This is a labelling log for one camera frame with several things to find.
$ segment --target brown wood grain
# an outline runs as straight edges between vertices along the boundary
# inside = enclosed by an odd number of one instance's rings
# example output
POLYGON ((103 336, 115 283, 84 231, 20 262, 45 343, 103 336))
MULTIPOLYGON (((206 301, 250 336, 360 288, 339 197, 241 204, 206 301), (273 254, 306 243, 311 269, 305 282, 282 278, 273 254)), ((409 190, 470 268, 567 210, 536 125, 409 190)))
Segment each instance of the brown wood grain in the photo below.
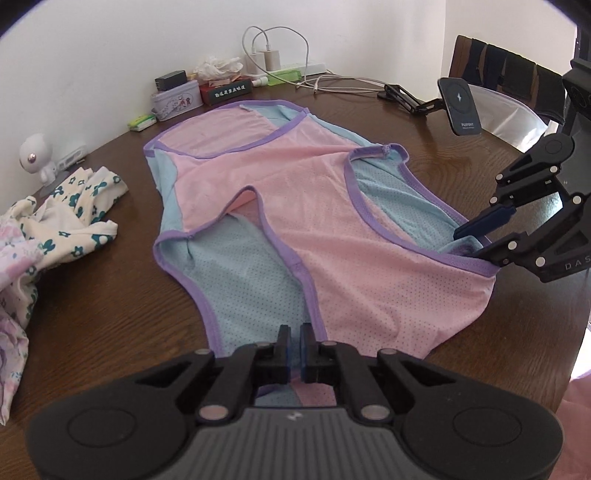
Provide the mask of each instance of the brown wood grain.
MULTIPOLYGON (((469 218, 487 206, 495 175, 518 155, 486 132, 456 137, 445 112, 412 118, 376 98, 314 96, 289 85, 255 89, 250 97, 287 99, 373 142, 402 144, 419 180, 469 218)), ((100 251, 47 272, 38 285, 27 367, 10 421, 0 427, 0 479, 38 478, 24 432, 43 405, 207 345, 191 298, 152 257, 163 207, 142 153, 160 131, 203 111, 126 133, 88 156, 86 167, 107 166, 129 186, 108 212, 119 233, 100 251)), ((559 207, 555 197, 523 207, 495 235, 532 231, 559 207)), ((555 410, 583 339, 590 288, 585 272, 543 284, 506 267, 484 314, 428 360, 555 410)))

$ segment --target metal screw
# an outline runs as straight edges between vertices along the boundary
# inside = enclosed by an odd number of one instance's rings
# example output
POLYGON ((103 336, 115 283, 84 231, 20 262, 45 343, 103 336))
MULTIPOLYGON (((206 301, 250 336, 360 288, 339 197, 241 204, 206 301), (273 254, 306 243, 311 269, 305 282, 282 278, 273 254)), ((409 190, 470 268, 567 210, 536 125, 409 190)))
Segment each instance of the metal screw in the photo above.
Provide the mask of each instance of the metal screw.
POLYGON ((205 420, 225 419, 228 413, 228 409, 223 405, 208 405, 199 409, 199 416, 205 420))
POLYGON ((361 409, 361 415, 368 420, 383 420, 388 418, 390 410, 383 405, 366 405, 361 409))

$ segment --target white figurine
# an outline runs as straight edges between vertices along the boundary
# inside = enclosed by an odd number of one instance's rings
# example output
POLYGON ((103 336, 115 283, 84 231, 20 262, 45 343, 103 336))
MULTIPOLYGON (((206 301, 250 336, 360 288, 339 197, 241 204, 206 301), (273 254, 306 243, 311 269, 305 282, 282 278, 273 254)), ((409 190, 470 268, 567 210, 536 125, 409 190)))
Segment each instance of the white figurine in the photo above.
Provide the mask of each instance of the white figurine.
POLYGON ((34 134, 21 145, 20 160, 22 167, 29 173, 37 173, 43 185, 50 185, 56 179, 57 167, 51 160, 53 149, 43 134, 34 134))

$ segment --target white fabric with blue flowers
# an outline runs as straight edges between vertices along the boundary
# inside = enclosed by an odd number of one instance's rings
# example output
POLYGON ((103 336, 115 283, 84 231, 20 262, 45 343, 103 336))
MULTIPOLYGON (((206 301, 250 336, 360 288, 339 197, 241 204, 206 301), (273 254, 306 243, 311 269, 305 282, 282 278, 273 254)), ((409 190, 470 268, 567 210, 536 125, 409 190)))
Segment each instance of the white fabric with blue flowers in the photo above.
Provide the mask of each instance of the white fabric with blue flowers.
POLYGON ((36 211, 37 201, 27 197, 0 217, 0 425, 8 420, 27 361, 24 329, 39 273, 112 241, 117 224, 102 219, 125 192, 125 182, 107 168, 79 168, 36 211))
POLYGON ((112 241, 117 224, 102 221, 105 213, 127 192, 127 185, 105 167, 97 172, 79 168, 62 182, 35 211, 33 197, 16 202, 6 213, 19 224, 26 240, 35 239, 43 257, 0 293, 5 310, 26 328, 33 312, 37 274, 74 261, 112 241))

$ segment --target white charging cable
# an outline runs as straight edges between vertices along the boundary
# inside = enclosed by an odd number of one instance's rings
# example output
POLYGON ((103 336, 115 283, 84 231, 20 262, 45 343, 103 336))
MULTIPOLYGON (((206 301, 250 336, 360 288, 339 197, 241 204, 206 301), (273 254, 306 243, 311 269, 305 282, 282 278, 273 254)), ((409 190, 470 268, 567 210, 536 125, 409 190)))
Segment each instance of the white charging cable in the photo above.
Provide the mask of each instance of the white charging cable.
POLYGON ((382 82, 380 80, 374 80, 374 79, 367 79, 367 78, 363 78, 363 77, 343 77, 341 75, 336 75, 333 73, 330 74, 324 74, 324 75, 320 75, 319 77, 313 79, 313 80, 308 80, 307 76, 306 76, 306 70, 308 68, 308 60, 309 60, 309 55, 310 55, 310 44, 308 43, 308 40, 305 38, 305 36, 303 36, 300 32, 298 32, 297 30, 294 30, 293 28, 290 27, 284 27, 282 25, 277 26, 277 27, 271 27, 271 28, 267 28, 267 29, 263 29, 261 27, 257 27, 256 25, 251 25, 250 27, 248 27, 245 31, 244 34, 242 35, 242 49, 244 50, 244 53, 248 56, 248 58, 251 60, 251 62, 259 69, 261 69, 263 72, 265 72, 269 77, 273 77, 275 79, 281 80, 282 82, 285 83, 289 83, 291 85, 295 85, 296 87, 303 87, 303 88, 309 88, 314 90, 314 93, 316 92, 328 92, 328 93, 350 93, 353 95, 365 95, 367 93, 375 93, 375 92, 382 92, 383 89, 373 89, 373 88, 364 88, 364 87, 338 87, 338 86, 331 86, 331 87, 321 87, 320 86, 320 82, 323 80, 330 80, 330 81, 335 81, 335 80, 360 80, 362 82, 369 82, 369 83, 376 83, 378 85, 385 85, 386 82, 382 82), (304 66, 304 79, 301 82, 290 82, 288 80, 284 80, 280 77, 278 77, 277 75, 265 70, 264 68, 262 68, 260 65, 258 65, 256 63, 256 61, 252 58, 252 55, 248 53, 248 50, 246 48, 245 45, 245 39, 246 39, 246 35, 248 34, 248 32, 250 31, 251 28, 254 28, 256 30, 258 30, 259 32, 255 35, 255 37, 252 39, 252 45, 251 45, 251 50, 253 53, 255 53, 255 40, 257 39, 257 37, 259 35, 264 35, 265 38, 267 39, 267 50, 270 50, 269 47, 269 38, 267 36, 267 32, 271 31, 271 30, 276 30, 277 28, 282 28, 285 30, 290 30, 294 33, 296 33, 297 35, 299 35, 304 42, 306 42, 306 63, 304 66))

